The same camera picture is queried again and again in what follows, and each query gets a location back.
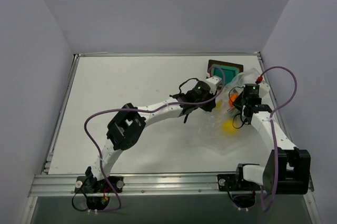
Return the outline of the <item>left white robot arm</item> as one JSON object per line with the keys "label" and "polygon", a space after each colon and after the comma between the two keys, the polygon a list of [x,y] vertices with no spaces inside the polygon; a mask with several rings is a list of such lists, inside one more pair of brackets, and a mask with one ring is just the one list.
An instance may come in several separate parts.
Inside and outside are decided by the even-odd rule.
{"label": "left white robot arm", "polygon": [[186,93],[171,95],[160,103],[135,107],[131,103],[121,109],[111,109],[91,115],[84,124],[84,129],[90,139],[87,129],[88,122],[102,114],[116,112],[107,125],[107,140],[102,149],[98,150],[98,158],[85,172],[89,177],[87,186],[94,192],[100,192],[106,187],[106,177],[110,174],[121,153],[132,148],[139,140],[143,130],[160,121],[184,117],[187,120],[190,113],[200,108],[211,112],[215,108],[217,89],[222,85],[218,77],[198,80],[196,85]]}

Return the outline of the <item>yellow fake pear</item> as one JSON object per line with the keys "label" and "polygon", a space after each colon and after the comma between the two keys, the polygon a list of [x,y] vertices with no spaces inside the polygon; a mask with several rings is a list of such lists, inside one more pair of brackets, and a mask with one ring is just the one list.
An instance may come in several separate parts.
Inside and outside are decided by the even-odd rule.
{"label": "yellow fake pear", "polygon": [[222,124],[222,132],[227,136],[234,136],[237,133],[237,129],[233,126],[232,120],[226,120]]}

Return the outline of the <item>orange fake persimmon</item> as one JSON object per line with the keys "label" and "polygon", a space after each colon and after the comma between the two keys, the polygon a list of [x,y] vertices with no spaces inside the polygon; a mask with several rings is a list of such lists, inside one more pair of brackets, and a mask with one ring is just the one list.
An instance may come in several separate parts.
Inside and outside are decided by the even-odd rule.
{"label": "orange fake persimmon", "polygon": [[239,96],[238,93],[229,95],[229,106],[230,107],[234,107],[233,103],[237,99],[238,96]]}

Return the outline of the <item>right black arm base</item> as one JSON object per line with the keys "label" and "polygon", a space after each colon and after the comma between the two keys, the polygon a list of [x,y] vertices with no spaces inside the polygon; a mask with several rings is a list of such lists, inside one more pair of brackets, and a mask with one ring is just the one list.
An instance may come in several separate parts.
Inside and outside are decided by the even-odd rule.
{"label": "right black arm base", "polygon": [[218,191],[227,193],[231,203],[238,211],[248,212],[257,203],[256,194],[260,186],[238,178],[235,174],[217,175]]}

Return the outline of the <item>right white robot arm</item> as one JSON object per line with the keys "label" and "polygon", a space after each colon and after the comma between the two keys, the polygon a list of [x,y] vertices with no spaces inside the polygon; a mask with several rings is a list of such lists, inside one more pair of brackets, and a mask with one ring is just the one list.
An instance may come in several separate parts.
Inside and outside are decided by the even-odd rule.
{"label": "right white robot arm", "polygon": [[247,188],[255,183],[269,195],[304,195],[309,189],[311,156],[291,142],[271,117],[272,110],[262,104],[258,84],[245,84],[232,102],[259,134],[270,154],[266,164],[239,164],[234,175],[235,185]]}

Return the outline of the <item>clear plastic bag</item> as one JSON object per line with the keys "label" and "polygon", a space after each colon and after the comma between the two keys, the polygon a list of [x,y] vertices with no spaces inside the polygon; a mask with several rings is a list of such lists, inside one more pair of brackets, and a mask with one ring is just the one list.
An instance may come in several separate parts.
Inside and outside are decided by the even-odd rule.
{"label": "clear plastic bag", "polygon": [[[202,121],[197,124],[196,131],[196,138],[202,147],[224,156],[239,146],[239,138],[243,134],[243,117],[235,107],[229,106],[229,95],[239,94],[245,84],[254,83],[259,75],[256,68],[239,73],[225,85],[216,99],[216,107],[210,113],[202,113]],[[222,132],[222,124],[226,120],[233,121],[233,126],[237,129],[234,136],[227,136]]]}

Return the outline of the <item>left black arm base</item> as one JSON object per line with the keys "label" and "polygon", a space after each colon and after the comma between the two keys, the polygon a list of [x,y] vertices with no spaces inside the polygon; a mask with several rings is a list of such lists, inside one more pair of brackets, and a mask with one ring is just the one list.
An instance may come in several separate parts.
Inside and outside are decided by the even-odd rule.
{"label": "left black arm base", "polygon": [[[124,178],[121,176],[109,176],[109,183],[106,179],[96,181],[94,177],[77,177],[75,183],[74,195],[71,201],[73,209],[79,212],[113,212],[118,211],[122,207],[119,193],[123,191]],[[117,199],[117,206],[109,208],[113,194]],[[85,207],[78,207],[75,204],[75,197],[81,195],[85,199]]]}

